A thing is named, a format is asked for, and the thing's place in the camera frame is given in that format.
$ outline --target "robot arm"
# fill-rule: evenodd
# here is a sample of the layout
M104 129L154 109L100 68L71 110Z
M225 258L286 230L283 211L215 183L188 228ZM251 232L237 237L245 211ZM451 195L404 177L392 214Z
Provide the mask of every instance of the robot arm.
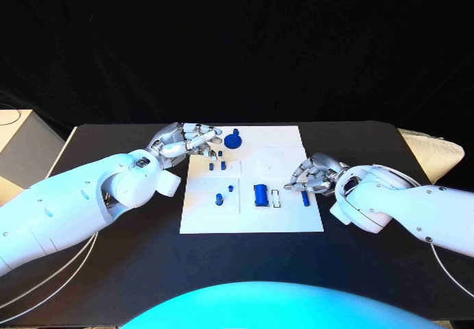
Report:
M297 182L306 171L307 182ZM420 240L474 257L474 193L420 186L392 168L350 168L325 154L300 165L286 188L335 194L332 214L346 225L379 233L395 218Z
M146 149L116 154L61 173L0 208L0 276L31 260L84 241L159 191L172 197L180 178L165 169L188 154L215 159L208 141L222 131L170 124Z

